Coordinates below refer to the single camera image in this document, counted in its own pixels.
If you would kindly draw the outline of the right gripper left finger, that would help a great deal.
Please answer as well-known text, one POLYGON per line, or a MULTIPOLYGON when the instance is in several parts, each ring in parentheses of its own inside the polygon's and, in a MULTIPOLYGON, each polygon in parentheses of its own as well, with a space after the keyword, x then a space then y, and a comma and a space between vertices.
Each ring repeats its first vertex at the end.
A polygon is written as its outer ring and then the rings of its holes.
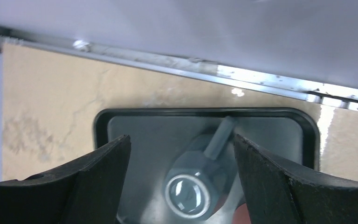
POLYGON ((56 168, 0 182, 0 224, 114 224, 130 154, 123 135, 56 168))

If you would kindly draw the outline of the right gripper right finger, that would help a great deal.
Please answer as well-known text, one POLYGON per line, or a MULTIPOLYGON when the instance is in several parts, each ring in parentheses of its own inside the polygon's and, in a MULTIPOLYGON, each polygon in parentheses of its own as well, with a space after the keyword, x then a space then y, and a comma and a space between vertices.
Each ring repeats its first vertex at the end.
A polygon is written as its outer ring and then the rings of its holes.
POLYGON ((358 224, 358 182, 280 157, 236 135, 234 153, 254 224, 358 224))

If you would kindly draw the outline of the dark grey faceted mug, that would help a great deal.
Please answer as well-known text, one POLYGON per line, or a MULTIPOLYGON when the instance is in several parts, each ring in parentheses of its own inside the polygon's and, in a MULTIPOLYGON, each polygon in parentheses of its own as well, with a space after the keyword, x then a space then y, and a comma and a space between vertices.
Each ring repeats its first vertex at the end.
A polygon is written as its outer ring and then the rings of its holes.
POLYGON ((204 221, 223 205, 228 172, 218 158, 227 149, 235 126, 234 118, 225 117, 213 134, 195 137, 173 163, 162 192, 176 216, 204 221))

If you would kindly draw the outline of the pink mug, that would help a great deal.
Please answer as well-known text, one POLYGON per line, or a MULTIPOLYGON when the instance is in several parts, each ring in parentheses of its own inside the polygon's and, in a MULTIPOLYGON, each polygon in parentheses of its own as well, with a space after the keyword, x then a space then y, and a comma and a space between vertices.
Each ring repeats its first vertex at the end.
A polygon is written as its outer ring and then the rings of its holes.
POLYGON ((232 224, 251 224, 247 204, 240 205, 234 212, 232 224))

